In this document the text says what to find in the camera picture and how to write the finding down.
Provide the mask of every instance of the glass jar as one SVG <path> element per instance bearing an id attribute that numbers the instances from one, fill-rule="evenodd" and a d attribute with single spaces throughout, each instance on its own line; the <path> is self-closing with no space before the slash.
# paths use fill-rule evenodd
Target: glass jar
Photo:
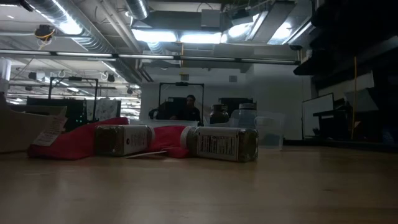
<path id="1" fill-rule="evenodd" d="M 258 132 L 244 128 L 186 127 L 181 147 L 197 157 L 235 162 L 255 161 Z"/>
<path id="2" fill-rule="evenodd" d="M 227 123 L 229 115 L 226 112 L 228 107 L 224 104 L 212 105 L 210 114 L 210 124 Z"/>
<path id="3" fill-rule="evenodd" d="M 95 127 L 95 154 L 125 156 L 147 149 L 155 131 L 147 125 L 99 125 Z"/>
<path id="4" fill-rule="evenodd" d="M 240 128 L 256 128 L 254 120 L 257 117 L 256 105 L 254 103 L 241 103 L 239 105 Z"/>

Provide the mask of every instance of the man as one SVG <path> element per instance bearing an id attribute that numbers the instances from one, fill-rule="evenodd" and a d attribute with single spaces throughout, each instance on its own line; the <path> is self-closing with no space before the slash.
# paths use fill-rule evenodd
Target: man
<path id="1" fill-rule="evenodd" d="M 170 119 L 178 119 L 183 121 L 200 121 L 200 111 L 195 107 L 196 98 L 193 95 L 187 96 L 187 105 L 178 112 L 178 115 L 172 116 Z"/>

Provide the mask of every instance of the red bag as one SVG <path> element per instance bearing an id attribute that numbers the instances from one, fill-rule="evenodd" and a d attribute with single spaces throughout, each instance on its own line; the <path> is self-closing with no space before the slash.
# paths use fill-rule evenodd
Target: red bag
<path id="1" fill-rule="evenodd" d="M 180 145 L 180 137 L 185 126 L 164 126 L 155 129 L 155 141 L 150 148 L 144 152 L 167 151 L 167 155 L 173 158 L 186 158 L 189 151 L 182 149 Z"/>
<path id="2" fill-rule="evenodd" d="M 86 124 L 59 135 L 51 146 L 30 145 L 27 154 L 29 157 L 69 160 L 94 156 L 94 131 L 97 125 L 102 124 L 126 125 L 129 124 L 129 120 L 127 118 L 112 118 Z"/>

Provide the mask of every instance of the table surface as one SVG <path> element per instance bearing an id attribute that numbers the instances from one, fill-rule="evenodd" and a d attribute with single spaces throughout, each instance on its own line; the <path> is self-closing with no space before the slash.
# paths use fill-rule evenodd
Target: table surface
<path id="1" fill-rule="evenodd" d="M 398 223 L 398 155 L 329 147 L 208 159 L 0 155 L 0 223 Z"/>

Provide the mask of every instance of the plastic container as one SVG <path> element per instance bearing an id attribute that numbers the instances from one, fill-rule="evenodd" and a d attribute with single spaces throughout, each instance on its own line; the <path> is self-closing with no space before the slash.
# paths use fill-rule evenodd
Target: plastic container
<path id="1" fill-rule="evenodd" d="M 228 123 L 211 124 L 211 127 L 247 128 L 249 121 L 259 133 L 260 149 L 282 149 L 285 116 L 279 113 L 256 110 L 234 110 Z"/>
<path id="2" fill-rule="evenodd" d="M 134 120 L 130 119 L 130 124 L 144 124 L 151 126 L 153 128 L 163 127 L 163 126 L 190 126 L 197 127 L 198 121 L 176 121 L 176 120 Z"/>
<path id="3" fill-rule="evenodd" d="M 255 120 L 259 132 L 259 147 L 282 150 L 285 116 L 279 113 L 258 111 Z"/>
<path id="4" fill-rule="evenodd" d="M 95 154 L 125 156 L 147 149 L 155 140 L 148 125 L 99 125 L 95 127 Z"/>
<path id="5" fill-rule="evenodd" d="M 254 161 L 258 157 L 258 132 L 244 128 L 186 127 L 181 146 L 197 157 L 235 162 Z"/>
<path id="6" fill-rule="evenodd" d="M 224 104 L 212 105 L 210 124 L 227 123 L 229 121 L 227 110 L 228 107 Z"/>
<path id="7" fill-rule="evenodd" d="M 257 116 L 256 105 L 254 103 L 241 103 L 239 105 L 238 127 L 255 128 L 254 120 Z"/>

